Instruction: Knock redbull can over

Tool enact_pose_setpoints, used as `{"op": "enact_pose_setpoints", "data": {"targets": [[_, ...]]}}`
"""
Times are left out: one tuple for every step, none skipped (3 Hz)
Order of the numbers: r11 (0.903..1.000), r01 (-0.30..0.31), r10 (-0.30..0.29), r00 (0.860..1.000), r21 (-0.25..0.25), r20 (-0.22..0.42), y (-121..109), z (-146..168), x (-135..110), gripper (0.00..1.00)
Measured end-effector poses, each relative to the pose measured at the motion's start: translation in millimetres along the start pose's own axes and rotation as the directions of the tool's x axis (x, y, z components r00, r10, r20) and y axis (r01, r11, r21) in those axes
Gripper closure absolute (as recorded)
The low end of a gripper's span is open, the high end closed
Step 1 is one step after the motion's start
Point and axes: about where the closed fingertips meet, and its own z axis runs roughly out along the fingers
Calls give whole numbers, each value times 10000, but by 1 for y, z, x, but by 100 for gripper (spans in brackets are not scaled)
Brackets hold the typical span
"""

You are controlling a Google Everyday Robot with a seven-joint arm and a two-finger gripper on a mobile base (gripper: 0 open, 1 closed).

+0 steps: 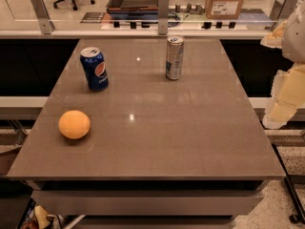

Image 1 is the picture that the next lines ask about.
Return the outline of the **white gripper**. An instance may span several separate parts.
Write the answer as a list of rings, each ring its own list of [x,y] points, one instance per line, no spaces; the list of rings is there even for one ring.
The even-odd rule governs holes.
[[[282,48],[285,58],[297,62],[287,71],[278,70],[262,123],[267,129],[279,129],[305,104],[305,1],[301,2],[287,21],[266,35],[260,44]]]

